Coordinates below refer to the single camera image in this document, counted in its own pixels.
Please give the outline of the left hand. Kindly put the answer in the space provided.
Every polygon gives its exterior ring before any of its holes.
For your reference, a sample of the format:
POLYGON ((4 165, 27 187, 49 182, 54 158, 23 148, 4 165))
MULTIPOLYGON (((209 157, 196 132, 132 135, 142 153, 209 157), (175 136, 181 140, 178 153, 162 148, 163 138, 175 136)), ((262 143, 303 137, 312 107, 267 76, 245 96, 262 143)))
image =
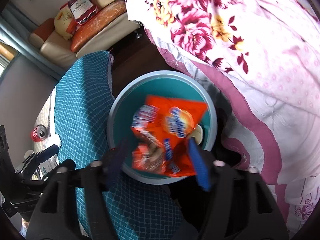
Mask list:
POLYGON ((22 218, 22 226, 20 229, 20 234, 25 238, 27 234, 27 230, 29 227, 29 222, 22 218))

